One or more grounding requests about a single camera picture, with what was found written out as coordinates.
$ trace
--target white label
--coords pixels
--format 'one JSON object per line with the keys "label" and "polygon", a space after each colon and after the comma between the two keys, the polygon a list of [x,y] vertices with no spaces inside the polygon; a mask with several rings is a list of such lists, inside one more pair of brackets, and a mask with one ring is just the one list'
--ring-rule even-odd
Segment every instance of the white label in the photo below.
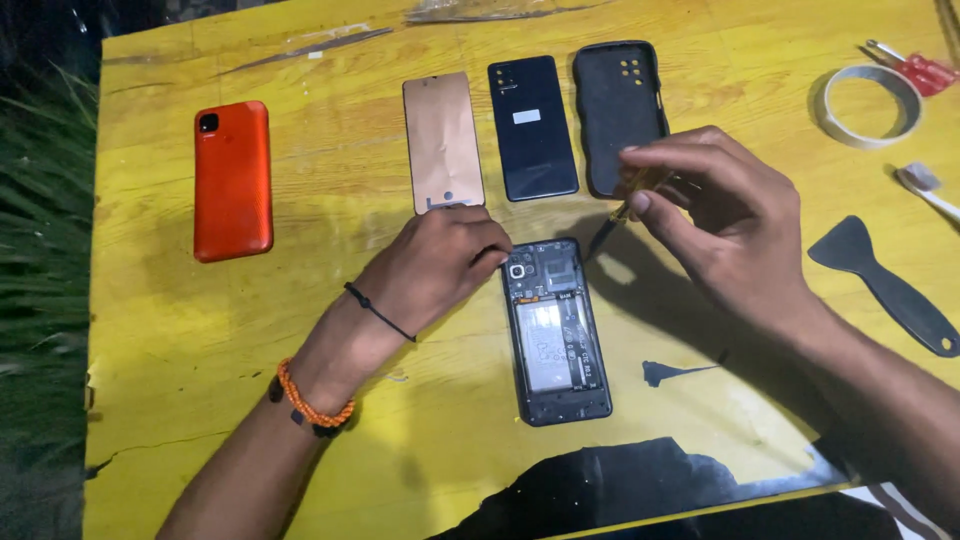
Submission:
{"label": "white label", "polygon": [[536,122],[540,120],[540,109],[521,110],[514,112],[515,124],[526,124],[527,122]]}

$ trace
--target phone camera module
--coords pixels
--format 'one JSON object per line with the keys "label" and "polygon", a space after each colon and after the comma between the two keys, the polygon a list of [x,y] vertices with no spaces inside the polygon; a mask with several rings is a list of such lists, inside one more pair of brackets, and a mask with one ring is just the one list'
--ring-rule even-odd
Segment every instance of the phone camera module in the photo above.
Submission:
{"label": "phone camera module", "polygon": [[208,112],[200,117],[200,133],[215,132],[219,127],[220,116],[217,116],[215,112]]}

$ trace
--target white brush handle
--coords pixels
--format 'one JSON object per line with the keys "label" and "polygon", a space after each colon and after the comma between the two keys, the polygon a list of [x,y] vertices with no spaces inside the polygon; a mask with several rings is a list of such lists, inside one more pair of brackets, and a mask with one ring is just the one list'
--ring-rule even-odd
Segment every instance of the white brush handle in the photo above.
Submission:
{"label": "white brush handle", "polygon": [[936,195],[934,195],[933,193],[930,193],[929,191],[920,191],[919,189],[915,189],[914,193],[923,197],[934,208],[938,209],[939,211],[953,218],[953,221],[960,223],[959,208],[941,199],[940,197],[937,197]]}

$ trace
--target green grass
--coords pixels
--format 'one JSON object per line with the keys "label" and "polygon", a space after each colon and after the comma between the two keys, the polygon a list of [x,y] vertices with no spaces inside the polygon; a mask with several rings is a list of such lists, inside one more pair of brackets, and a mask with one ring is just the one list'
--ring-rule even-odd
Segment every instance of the green grass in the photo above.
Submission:
{"label": "green grass", "polygon": [[59,69],[0,97],[0,456],[83,455],[97,87]]}

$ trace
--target wooden table surface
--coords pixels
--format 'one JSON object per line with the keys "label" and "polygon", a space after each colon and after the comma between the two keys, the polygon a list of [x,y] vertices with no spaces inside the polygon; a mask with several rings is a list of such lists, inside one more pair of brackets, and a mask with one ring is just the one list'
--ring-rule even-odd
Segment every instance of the wooden table surface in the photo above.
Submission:
{"label": "wooden table surface", "polygon": [[[585,185],[570,196],[506,200],[486,69],[556,59],[583,184],[573,54],[648,40],[674,132],[719,125],[792,178],[803,197],[804,248],[844,216],[861,216],[878,259],[960,324],[958,230],[889,176],[891,165],[922,160],[960,203],[960,91],[927,99],[916,133],[874,151],[832,140],[809,108],[811,89],[831,70],[867,62],[855,45],[868,38],[948,58],[932,2],[611,0],[537,18],[411,25],[412,2],[289,0],[104,42],[86,459],[112,461],[86,483],[86,538],[152,537],[276,363],[413,215],[400,88],[409,79],[468,73],[487,207],[514,242],[567,233],[584,242],[612,207]],[[381,28],[393,31],[321,58],[225,73]],[[841,97],[859,122],[893,117],[875,92]],[[266,255],[199,264],[193,115],[246,100],[270,112],[276,244]],[[494,276],[363,389],[360,421],[327,451],[287,537],[422,538],[456,526],[533,464],[582,447],[673,437],[740,484],[813,467],[806,449],[819,428],[809,388],[709,307],[641,227],[619,232],[608,248],[588,279],[611,417],[541,429],[518,421]],[[804,271],[860,329],[960,386],[960,360],[914,341],[856,276],[808,258]],[[724,351],[729,369],[657,388],[644,381],[643,360],[710,366]]]}

